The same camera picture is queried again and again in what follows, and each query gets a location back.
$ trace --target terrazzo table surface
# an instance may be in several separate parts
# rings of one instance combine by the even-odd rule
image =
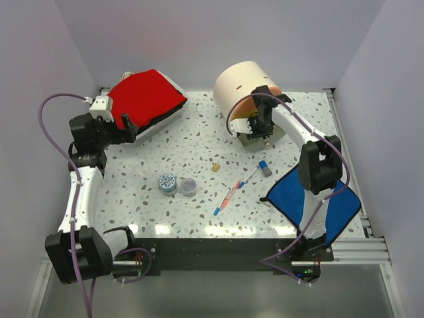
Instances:
[[[211,91],[188,92],[181,118],[141,144],[110,146],[105,178],[99,190],[95,226],[101,232],[130,225],[135,237],[293,238],[295,228],[278,211],[259,202],[272,185],[299,160],[289,136],[266,150],[247,152],[225,129]],[[325,93],[287,93],[312,125],[336,134]],[[244,179],[261,160],[273,174],[257,172],[217,216],[213,212],[228,187]],[[218,163],[218,172],[211,170]],[[197,182],[197,195],[166,197],[158,189],[165,173]],[[357,215],[340,237],[363,238]]]

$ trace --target gray floor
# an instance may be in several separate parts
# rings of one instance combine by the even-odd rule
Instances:
[[[393,317],[378,266],[327,266],[312,288],[268,272],[164,272],[124,288],[98,281],[93,316],[143,318]],[[86,317],[76,284],[48,284],[40,317]]]

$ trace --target white enclosure wall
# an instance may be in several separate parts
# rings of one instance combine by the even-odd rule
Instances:
[[[336,89],[371,224],[408,317],[424,313],[424,2],[387,0]]]
[[[66,162],[38,127],[52,93],[92,95],[94,82],[51,0],[0,3],[0,316],[23,317],[44,252],[63,217]],[[63,146],[68,121],[85,106],[63,98],[46,107],[46,126]]]
[[[285,90],[335,87],[384,0],[55,0],[94,80],[157,68],[211,89],[244,60]]]

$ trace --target beige roll of tape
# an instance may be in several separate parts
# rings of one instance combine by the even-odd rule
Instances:
[[[258,86],[267,85],[273,95],[282,90],[266,75],[260,66],[253,61],[246,61],[227,68],[218,77],[213,87],[213,99],[222,114],[227,118],[231,107],[242,97],[252,93]],[[240,103],[231,119],[247,118],[256,111],[253,100],[248,98]]]

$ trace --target blue cap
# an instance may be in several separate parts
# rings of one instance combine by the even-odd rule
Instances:
[[[261,169],[264,169],[264,168],[268,167],[268,165],[266,164],[265,160],[259,161],[259,166],[260,166]]]

